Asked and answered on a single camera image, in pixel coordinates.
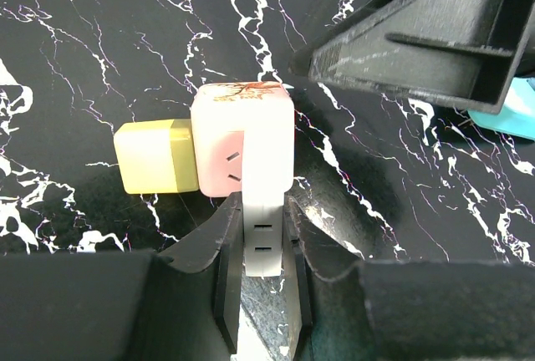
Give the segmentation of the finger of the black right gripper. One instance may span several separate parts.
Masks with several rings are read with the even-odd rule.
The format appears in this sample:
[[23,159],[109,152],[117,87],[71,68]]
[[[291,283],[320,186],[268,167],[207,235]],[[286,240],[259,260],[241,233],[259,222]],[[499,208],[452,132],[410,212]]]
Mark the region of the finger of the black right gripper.
[[290,71],[341,89],[498,113],[534,74],[534,0],[369,0]]

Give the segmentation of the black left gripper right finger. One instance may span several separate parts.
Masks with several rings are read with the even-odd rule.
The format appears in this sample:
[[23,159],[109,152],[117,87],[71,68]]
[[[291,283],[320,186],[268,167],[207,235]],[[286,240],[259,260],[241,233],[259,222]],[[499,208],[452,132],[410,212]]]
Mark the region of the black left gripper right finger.
[[365,261],[283,208],[293,360],[531,360],[534,270],[518,263]]

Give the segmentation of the yellow plug adapter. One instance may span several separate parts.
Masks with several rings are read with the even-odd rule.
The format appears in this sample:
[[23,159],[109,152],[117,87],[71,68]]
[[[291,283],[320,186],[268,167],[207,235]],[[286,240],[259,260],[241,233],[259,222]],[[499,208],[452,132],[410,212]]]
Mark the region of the yellow plug adapter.
[[189,119],[123,124],[114,148],[125,192],[170,194],[199,189]]

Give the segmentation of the white cube socket adapter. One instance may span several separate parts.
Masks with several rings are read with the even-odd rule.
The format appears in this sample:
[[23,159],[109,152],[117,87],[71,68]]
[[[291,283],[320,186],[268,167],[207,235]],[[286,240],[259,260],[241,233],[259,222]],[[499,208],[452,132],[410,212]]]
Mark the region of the white cube socket adapter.
[[277,277],[282,270],[283,196],[243,203],[244,265],[248,277]]

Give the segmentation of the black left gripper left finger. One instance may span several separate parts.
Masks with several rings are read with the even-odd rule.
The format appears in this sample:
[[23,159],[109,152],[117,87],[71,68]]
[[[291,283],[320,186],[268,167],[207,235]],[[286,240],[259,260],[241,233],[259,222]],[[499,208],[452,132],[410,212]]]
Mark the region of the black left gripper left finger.
[[228,360],[237,351],[242,197],[163,252],[7,255],[4,360]]

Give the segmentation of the white pink socket adapter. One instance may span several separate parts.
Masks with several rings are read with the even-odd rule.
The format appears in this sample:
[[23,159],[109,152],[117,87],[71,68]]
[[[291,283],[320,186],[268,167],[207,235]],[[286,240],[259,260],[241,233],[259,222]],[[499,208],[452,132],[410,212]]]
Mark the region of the white pink socket adapter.
[[202,85],[191,106],[196,168],[205,196],[225,197],[258,178],[283,192],[293,184],[294,104],[274,81]]

